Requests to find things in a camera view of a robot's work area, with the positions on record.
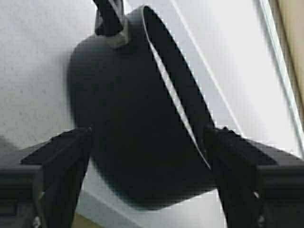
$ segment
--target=white surface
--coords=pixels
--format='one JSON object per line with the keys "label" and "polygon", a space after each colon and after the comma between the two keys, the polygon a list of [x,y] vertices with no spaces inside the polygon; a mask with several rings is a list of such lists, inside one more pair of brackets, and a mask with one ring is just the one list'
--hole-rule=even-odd
{"label": "white surface", "polygon": [[[254,0],[130,0],[132,7],[144,2],[178,41],[218,126],[299,154]],[[75,45],[93,32],[94,19],[90,0],[0,1],[0,149],[23,148],[74,127],[65,70]],[[84,190],[79,210],[107,227],[224,227],[215,192],[138,211],[121,202],[91,165]]]}

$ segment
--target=beige curtain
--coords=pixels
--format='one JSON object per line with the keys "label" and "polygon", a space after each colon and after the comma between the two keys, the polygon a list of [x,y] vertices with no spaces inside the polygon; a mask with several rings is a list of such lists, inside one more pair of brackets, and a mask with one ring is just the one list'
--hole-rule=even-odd
{"label": "beige curtain", "polygon": [[269,0],[304,127],[304,0]]}

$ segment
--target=white wall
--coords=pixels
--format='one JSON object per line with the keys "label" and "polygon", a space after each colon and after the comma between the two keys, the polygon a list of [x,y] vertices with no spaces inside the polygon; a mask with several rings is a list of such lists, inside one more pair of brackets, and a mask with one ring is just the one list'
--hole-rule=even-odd
{"label": "white wall", "polygon": [[[144,2],[178,41],[218,126],[300,153],[254,0],[129,0],[132,7]],[[0,151],[74,127],[65,70],[94,19],[90,0],[0,1]],[[92,165],[78,211],[113,228],[224,227],[215,191],[160,211],[138,211],[121,202]]]}

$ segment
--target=black handle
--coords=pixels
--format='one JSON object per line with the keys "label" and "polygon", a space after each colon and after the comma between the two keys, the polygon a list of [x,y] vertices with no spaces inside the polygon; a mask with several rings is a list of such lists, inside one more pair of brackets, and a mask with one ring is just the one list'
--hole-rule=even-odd
{"label": "black handle", "polygon": [[124,29],[123,0],[93,0],[98,8],[95,33],[112,37]]}

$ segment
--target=black pot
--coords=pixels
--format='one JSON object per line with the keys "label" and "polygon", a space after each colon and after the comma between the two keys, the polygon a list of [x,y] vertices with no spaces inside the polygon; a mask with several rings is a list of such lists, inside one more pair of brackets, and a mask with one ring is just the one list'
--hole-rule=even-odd
{"label": "black pot", "polygon": [[[77,126],[93,126],[92,159],[112,189],[135,206],[159,209],[213,189],[214,181],[181,121],[149,41],[183,98],[194,133],[202,134],[203,126],[213,122],[154,11],[143,6],[126,18],[127,45],[111,48],[107,37],[92,35],[74,50],[68,71],[71,110]],[[203,151],[202,142],[198,145]]]}

